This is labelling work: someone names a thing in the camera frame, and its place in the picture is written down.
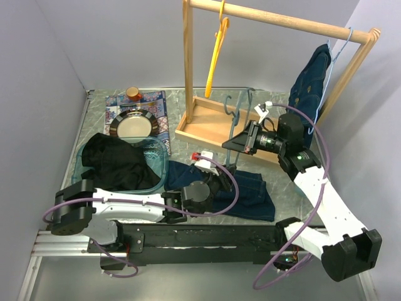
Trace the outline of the denim garment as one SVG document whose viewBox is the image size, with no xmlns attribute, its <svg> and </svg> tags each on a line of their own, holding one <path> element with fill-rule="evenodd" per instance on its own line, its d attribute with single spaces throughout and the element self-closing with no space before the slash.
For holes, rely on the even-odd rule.
<svg viewBox="0 0 401 301">
<path fill-rule="evenodd" d="M 235 170 L 232 174 L 239 186 L 239 198 L 234 207 L 226 214 L 243 219 L 274 221 L 276 209 L 262 175 L 240 170 Z M 223 189 L 216 175 L 202 172 L 193 164 L 169 161 L 165 190 L 176 190 L 188 186 L 194 181 L 212 182 L 217 188 L 212 190 L 214 193 L 213 212 L 228 207 L 235 197 L 234 188 L 228 191 Z"/>
</svg>

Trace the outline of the blue denim skirt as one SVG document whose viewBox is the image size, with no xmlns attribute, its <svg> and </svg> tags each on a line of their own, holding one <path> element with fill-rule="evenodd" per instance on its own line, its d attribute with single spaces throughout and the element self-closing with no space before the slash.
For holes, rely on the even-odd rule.
<svg viewBox="0 0 401 301">
<path fill-rule="evenodd" d="M 288 105 L 303 112 L 313 122 L 316 122 L 326 71 L 330 64 L 331 55 L 328 45 L 323 44 L 317 47 L 289 93 Z"/>
</svg>

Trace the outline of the black garment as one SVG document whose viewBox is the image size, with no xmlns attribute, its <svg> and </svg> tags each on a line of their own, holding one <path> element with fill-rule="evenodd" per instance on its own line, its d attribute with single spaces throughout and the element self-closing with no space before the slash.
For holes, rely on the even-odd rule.
<svg viewBox="0 0 401 301">
<path fill-rule="evenodd" d="M 117 137 L 97 133 L 85 144 L 81 163 L 89 170 L 82 179 L 108 191 L 150 189 L 160 177 L 148 166 L 143 149 Z"/>
</svg>

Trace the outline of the light blue wire hanger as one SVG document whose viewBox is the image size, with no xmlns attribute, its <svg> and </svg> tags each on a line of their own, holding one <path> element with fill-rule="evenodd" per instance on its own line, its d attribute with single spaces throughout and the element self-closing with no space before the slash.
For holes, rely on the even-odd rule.
<svg viewBox="0 0 401 301">
<path fill-rule="evenodd" d="M 321 98 L 320 98 L 319 105 L 318 105 L 317 108 L 316 108 L 315 118 L 314 118 L 314 120 L 313 120 L 314 124 L 317 124 L 318 117 L 319 117 L 319 112 L 320 112 L 320 110 L 321 110 L 321 108 L 322 108 L 322 106 L 323 106 L 323 104 L 324 104 L 325 96 L 326 96 L 326 91 L 327 91 L 327 89 L 328 89 L 328 85 L 330 84 L 331 75 L 332 75 L 332 73 L 333 73 L 333 69 L 334 69 L 334 67 L 335 67 L 336 61 L 338 60 L 338 57 L 341 55 L 341 53 L 342 53 L 342 51 L 344 50 L 344 48 L 345 48 L 345 47 L 347 46 L 347 44 L 349 43 L 349 41 L 350 41 L 350 39 L 351 39 L 351 37 L 352 37 L 352 34 L 353 34 L 353 32 L 354 32 L 354 29 L 353 29 L 352 26 L 350 26 L 348 29 L 350 30 L 349 35 L 348 35 L 348 38 L 346 39 L 346 41 L 344 42 L 344 44 L 342 45 L 342 47 L 338 50 L 338 52 L 337 52 L 337 54 L 334 56 L 334 58 L 331 59 L 331 63 L 330 63 L 330 65 L 329 65 L 329 69 L 328 69 L 328 74 L 326 75 L 325 84 L 324 84 L 323 90 L 322 90 L 322 96 L 321 96 Z"/>
</svg>

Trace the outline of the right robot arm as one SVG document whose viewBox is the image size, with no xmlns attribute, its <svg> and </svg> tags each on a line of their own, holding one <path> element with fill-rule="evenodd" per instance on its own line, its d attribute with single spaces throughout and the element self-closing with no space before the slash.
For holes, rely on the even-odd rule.
<svg viewBox="0 0 401 301">
<path fill-rule="evenodd" d="M 326 233 L 310 228 L 296 218 L 277 223 L 276 246 L 288 250 L 296 245 L 317 259 L 328 276 L 340 282 L 372 269 L 377 262 L 382 237 L 348 209 L 325 174 L 318 158 L 303 143 L 304 126 L 296 114 L 282 114 L 276 130 L 264 130 L 256 121 L 222 147 L 243 154 L 257 151 L 277 154 L 282 170 L 314 207 Z"/>
</svg>

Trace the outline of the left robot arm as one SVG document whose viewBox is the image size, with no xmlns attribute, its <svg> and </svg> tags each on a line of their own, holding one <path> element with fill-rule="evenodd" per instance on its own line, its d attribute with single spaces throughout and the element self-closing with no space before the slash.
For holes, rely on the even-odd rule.
<svg viewBox="0 0 401 301">
<path fill-rule="evenodd" d="M 123 219 L 136 222 L 177 224 L 190 217 L 211 216 L 212 203 L 220 190 L 234 190 L 230 205 L 217 211 L 228 212 L 239 199 L 239 185 L 225 168 L 209 172 L 205 180 L 157 194 L 127 194 L 95 187 L 84 179 L 56 193 L 55 205 L 43 219 L 57 236 L 82 234 L 109 251 L 123 248 Z"/>
</svg>

